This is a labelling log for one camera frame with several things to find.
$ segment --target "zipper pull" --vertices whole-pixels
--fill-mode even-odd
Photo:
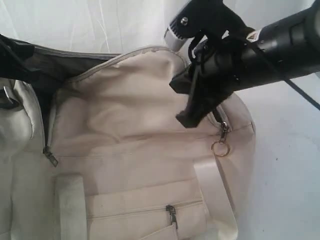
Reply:
[[[49,146],[45,146],[43,149],[43,154],[46,156],[47,159],[49,159],[50,163],[56,168],[58,165],[58,160],[55,158],[55,156],[50,151]]]
[[[215,141],[211,145],[211,151],[218,157],[225,157],[230,153],[231,150],[229,144],[226,142],[229,126],[225,121],[221,123],[221,129],[222,131],[220,140]]]
[[[173,223],[175,223],[175,229],[178,229],[178,222],[176,216],[177,212],[175,207],[172,205],[167,205],[165,206],[165,210],[170,214],[170,224],[172,225]]]

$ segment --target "bag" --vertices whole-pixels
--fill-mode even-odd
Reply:
[[[63,79],[51,105],[2,79],[19,104],[0,109],[0,240],[236,239],[254,124],[233,94],[197,128],[180,125],[187,96],[169,82],[185,67],[140,49]]]

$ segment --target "white backdrop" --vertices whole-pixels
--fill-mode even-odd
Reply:
[[[50,48],[124,53],[164,44],[172,16],[187,0],[1,0],[0,33]],[[224,0],[259,29],[312,0]],[[316,75],[296,79],[320,102]],[[285,83],[240,91],[257,127],[247,211],[240,240],[320,236],[320,112]]]

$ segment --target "screw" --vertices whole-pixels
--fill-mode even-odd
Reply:
[[[187,26],[187,25],[188,25],[188,18],[187,18],[186,16],[184,16],[183,18],[181,18],[180,23],[181,23],[183,26]]]

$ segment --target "bag pocket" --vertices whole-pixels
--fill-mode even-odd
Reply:
[[[196,179],[88,196],[86,211],[91,240],[137,240],[170,225],[186,239],[205,232],[207,224]]]

